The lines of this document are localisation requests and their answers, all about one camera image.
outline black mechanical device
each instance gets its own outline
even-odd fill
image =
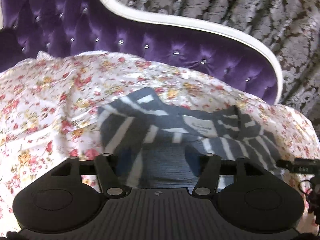
[[[291,240],[303,198],[262,167],[241,158],[201,157],[192,194],[186,188],[121,185],[117,159],[71,157],[17,194],[13,212],[29,240]],[[97,175],[101,192],[81,182]],[[234,183],[217,191],[219,177]]]

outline purple headboard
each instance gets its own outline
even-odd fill
[[[100,0],[1,0],[1,9],[0,71],[36,57],[40,50],[55,57],[119,51],[207,73],[270,104],[277,98],[271,63],[231,38],[129,20],[109,11]]]

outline damask curtain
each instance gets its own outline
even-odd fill
[[[308,117],[320,136],[320,0],[119,0],[139,10],[202,19],[252,35],[277,56],[281,103]]]

